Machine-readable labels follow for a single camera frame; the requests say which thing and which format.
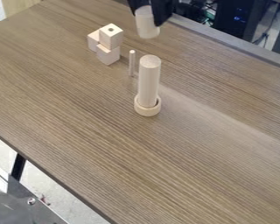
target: floor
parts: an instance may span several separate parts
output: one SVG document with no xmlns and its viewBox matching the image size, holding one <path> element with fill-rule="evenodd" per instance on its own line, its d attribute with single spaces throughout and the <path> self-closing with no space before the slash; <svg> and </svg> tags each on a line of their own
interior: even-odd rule
<svg viewBox="0 0 280 224">
<path fill-rule="evenodd" d="M 15 156 L 16 152 L 0 140 L 0 167 L 11 172 Z M 50 208 L 70 224 L 108 224 L 29 162 L 25 165 L 21 184 L 39 198 L 45 196 L 45 202 L 50 204 Z"/>
</svg>

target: white cylinder held by gripper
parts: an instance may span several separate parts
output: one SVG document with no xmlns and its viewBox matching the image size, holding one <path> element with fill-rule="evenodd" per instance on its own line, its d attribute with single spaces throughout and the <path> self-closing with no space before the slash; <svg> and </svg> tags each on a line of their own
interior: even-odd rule
<svg viewBox="0 0 280 224">
<path fill-rule="evenodd" d="M 158 97 L 158 83 L 162 61 L 155 55 L 145 55 L 139 62 L 138 95 L 135 110 L 142 116 L 154 116 L 161 109 Z"/>
<path fill-rule="evenodd" d="M 135 11 L 136 28 L 142 39 L 153 39 L 160 33 L 155 26 L 151 5 L 145 5 Z"/>
</svg>

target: stacked wooden blocks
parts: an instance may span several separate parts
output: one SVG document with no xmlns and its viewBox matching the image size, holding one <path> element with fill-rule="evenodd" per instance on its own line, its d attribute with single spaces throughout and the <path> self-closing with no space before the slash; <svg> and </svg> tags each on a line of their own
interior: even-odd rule
<svg viewBox="0 0 280 224">
<path fill-rule="evenodd" d="M 123 30 L 115 24 L 108 24 L 87 35 L 88 47 L 96 52 L 97 58 L 109 66 L 120 59 Z"/>
</svg>

